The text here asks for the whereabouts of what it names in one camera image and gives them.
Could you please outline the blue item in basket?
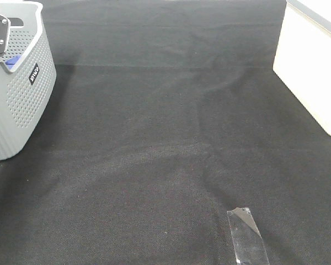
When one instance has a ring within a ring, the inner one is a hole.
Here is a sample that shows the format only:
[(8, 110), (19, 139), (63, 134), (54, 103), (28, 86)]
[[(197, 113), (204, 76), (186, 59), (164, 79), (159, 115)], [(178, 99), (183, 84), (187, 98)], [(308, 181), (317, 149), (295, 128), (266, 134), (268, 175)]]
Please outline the blue item in basket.
[(20, 59), (19, 55), (12, 57), (11, 59), (7, 60), (5, 64), (8, 65), (9, 67), (13, 67), (18, 62), (19, 59)]

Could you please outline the grey perforated laundry basket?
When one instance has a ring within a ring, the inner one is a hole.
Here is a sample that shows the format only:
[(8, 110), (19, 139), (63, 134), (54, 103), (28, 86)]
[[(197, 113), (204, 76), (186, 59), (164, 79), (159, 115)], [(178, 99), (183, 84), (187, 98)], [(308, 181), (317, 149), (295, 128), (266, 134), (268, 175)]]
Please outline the grey perforated laundry basket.
[[(10, 20), (7, 51), (0, 56), (0, 161), (23, 149), (55, 85), (42, 9), (34, 1), (0, 1), (0, 15)], [(18, 55), (13, 67), (5, 64)]]

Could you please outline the black table cloth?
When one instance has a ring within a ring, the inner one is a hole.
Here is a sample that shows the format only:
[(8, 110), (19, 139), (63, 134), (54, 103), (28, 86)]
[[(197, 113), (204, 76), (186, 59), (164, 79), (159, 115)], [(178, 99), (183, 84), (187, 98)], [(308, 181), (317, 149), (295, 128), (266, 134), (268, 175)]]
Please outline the black table cloth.
[(273, 72), (285, 1), (43, 1), (57, 78), (0, 162), (0, 264), (331, 264), (331, 137)]

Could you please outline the white plastic storage box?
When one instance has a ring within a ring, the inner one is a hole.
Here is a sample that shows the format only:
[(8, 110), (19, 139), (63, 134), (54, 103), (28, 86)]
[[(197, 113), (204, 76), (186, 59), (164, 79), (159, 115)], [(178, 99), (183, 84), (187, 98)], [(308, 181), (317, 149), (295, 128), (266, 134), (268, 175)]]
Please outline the white plastic storage box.
[(331, 1), (287, 1), (273, 70), (331, 136)]

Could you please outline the clear tape strip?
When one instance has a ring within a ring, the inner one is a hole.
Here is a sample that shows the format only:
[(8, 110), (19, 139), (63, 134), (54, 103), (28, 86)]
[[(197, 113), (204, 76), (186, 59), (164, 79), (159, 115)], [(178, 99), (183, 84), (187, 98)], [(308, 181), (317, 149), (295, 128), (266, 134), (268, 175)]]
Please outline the clear tape strip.
[(227, 211), (237, 264), (269, 265), (260, 231), (249, 208)]

